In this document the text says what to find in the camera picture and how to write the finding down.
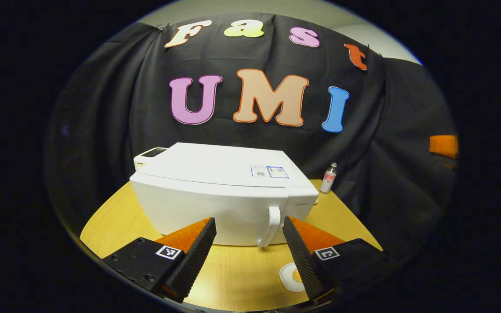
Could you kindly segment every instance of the table surface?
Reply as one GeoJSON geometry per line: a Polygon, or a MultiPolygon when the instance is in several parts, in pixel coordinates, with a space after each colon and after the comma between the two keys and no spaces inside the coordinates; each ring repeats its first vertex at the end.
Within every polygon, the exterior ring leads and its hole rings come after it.
{"type": "MultiPolygon", "coordinates": [[[[321,180],[311,180],[318,189],[321,180]]],[[[338,238],[362,238],[382,250],[380,244],[347,206],[332,192],[320,192],[318,204],[306,220],[338,238]]],[[[144,214],[131,182],[125,184],[94,213],[80,239],[100,258],[136,238],[160,238],[144,214]]],[[[287,244],[267,248],[213,245],[185,303],[228,311],[260,311],[308,301],[306,293],[288,291],[280,269],[293,262],[287,244]]]]}

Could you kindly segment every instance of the white microwave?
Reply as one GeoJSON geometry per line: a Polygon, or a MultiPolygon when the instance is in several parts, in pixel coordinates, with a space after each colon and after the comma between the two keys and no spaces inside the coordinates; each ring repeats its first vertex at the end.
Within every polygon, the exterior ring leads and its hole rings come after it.
{"type": "Polygon", "coordinates": [[[285,216],[304,220],[318,190],[283,151],[177,143],[130,178],[161,234],[212,216],[214,244],[285,243],[285,216]]]}

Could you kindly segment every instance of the letter i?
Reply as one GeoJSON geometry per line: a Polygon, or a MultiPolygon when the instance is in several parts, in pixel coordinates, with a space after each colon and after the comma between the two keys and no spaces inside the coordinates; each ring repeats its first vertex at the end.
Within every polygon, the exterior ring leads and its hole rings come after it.
{"type": "Polygon", "coordinates": [[[322,123],[322,129],[330,133],[340,133],[344,130],[341,120],[344,116],[345,102],[349,99],[349,93],[338,87],[330,87],[328,92],[332,95],[332,101],[330,102],[328,119],[322,123]]]}

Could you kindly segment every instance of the small bottle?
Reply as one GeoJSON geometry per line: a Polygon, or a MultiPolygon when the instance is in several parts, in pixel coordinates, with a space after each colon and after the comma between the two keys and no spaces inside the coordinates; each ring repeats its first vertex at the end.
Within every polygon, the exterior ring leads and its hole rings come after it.
{"type": "Polygon", "coordinates": [[[332,188],[332,184],[336,178],[336,166],[336,162],[333,162],[332,167],[326,170],[326,174],[324,174],[324,179],[322,180],[322,186],[320,186],[320,191],[324,193],[330,192],[330,188],[332,188]]]}

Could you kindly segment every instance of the microwave door handle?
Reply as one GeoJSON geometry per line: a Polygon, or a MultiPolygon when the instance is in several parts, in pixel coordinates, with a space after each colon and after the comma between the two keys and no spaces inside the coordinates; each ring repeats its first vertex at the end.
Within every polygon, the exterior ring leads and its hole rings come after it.
{"type": "Polygon", "coordinates": [[[271,206],[268,208],[270,218],[268,219],[268,229],[266,229],[266,233],[262,237],[262,239],[258,240],[258,247],[265,248],[268,247],[272,239],[274,238],[274,234],[276,234],[276,230],[278,226],[280,226],[281,214],[280,208],[277,206],[271,206]]]}

